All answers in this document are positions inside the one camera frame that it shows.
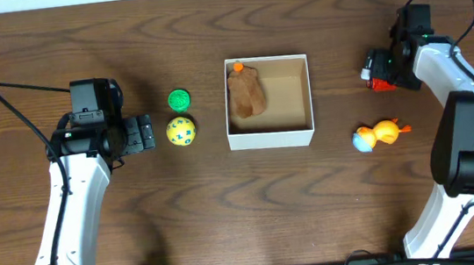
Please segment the red toy fire truck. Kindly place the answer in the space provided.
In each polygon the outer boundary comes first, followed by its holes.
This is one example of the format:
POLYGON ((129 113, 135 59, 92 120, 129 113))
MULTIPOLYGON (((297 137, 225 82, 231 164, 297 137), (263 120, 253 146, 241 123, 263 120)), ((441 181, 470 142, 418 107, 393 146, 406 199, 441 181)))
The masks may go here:
POLYGON ((386 80, 379 78, 369 79, 366 82, 366 86, 368 89, 371 89, 376 92, 396 90, 398 87, 397 85, 388 83, 386 80))

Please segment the yellow ball with letters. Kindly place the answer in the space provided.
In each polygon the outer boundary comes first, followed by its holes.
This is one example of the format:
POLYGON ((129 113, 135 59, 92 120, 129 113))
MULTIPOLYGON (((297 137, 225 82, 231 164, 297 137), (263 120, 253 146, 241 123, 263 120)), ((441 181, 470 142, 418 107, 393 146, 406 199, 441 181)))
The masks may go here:
POLYGON ((169 121, 166 133, 171 144, 183 147, 191 144, 197 134, 197 129, 191 119, 177 117, 169 121))

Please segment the green round toy disc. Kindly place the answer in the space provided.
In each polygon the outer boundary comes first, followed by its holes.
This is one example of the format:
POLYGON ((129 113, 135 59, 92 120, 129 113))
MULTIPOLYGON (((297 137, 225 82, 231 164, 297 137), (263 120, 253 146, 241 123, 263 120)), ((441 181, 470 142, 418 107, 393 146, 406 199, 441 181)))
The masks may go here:
POLYGON ((190 108, 190 101, 190 93, 187 90, 172 90, 168 95, 169 107, 178 113, 187 111, 190 108))

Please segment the yellow rubber duck toy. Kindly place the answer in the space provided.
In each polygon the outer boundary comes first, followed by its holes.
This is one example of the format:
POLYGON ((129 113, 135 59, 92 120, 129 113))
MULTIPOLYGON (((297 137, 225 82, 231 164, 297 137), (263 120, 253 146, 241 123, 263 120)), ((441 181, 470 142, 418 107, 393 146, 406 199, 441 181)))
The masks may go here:
POLYGON ((412 131, 410 125, 398 126, 398 119, 386 119, 373 127, 359 126, 352 136, 352 144, 359 152, 372 152, 380 141, 392 145, 401 133, 412 131))

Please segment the brown plush bear toy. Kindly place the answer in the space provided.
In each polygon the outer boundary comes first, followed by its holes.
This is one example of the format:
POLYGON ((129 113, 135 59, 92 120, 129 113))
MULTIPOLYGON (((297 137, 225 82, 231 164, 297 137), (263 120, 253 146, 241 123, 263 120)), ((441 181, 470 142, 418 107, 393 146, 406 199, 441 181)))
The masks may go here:
POLYGON ((238 118, 249 118, 262 114, 267 107, 258 70, 242 62, 233 64, 226 85, 230 96, 232 113, 238 118))

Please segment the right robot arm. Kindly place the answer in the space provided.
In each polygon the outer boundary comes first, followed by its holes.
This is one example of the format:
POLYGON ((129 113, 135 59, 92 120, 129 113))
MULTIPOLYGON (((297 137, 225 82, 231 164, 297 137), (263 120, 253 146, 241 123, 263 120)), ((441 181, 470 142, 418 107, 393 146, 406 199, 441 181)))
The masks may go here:
POLYGON ((371 90, 428 86, 443 107, 430 168, 434 188, 404 238, 412 259, 447 258, 474 216, 474 68, 449 36, 435 35, 426 4, 398 9, 388 49, 367 53, 361 78, 371 90))

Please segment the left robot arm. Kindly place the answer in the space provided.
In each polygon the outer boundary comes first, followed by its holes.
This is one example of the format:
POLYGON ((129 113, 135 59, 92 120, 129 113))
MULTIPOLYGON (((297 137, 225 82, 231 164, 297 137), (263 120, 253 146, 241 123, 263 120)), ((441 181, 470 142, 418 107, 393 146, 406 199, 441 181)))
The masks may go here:
POLYGON ((26 116, 0 97, 46 147, 50 199, 34 265, 97 265, 102 202, 112 172, 126 155, 155 146, 149 116, 123 118, 124 94, 114 79, 73 81, 72 109, 46 137, 26 116))

